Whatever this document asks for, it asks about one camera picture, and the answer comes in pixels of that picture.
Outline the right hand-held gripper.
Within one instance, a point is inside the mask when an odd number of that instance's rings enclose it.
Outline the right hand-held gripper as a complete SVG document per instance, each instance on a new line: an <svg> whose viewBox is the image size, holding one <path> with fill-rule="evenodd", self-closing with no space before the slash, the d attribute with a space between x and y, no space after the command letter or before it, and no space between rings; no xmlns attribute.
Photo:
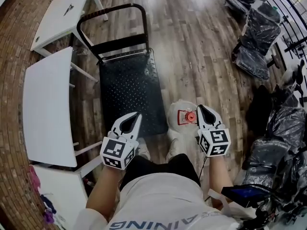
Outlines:
<svg viewBox="0 0 307 230"><path fill-rule="evenodd" d="M198 145L206 157L224 156L230 145L229 129L222 124L221 116L212 108L198 105Z"/></svg>

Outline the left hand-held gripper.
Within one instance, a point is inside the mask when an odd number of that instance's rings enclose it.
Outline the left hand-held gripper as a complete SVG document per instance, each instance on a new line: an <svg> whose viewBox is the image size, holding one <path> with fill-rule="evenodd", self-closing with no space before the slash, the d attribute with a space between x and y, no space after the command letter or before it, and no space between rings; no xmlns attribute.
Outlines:
<svg viewBox="0 0 307 230"><path fill-rule="evenodd" d="M100 157L105 166L125 170L136 155L139 145L137 138L142 122L142 114L132 112L118 118L104 137Z"/></svg>

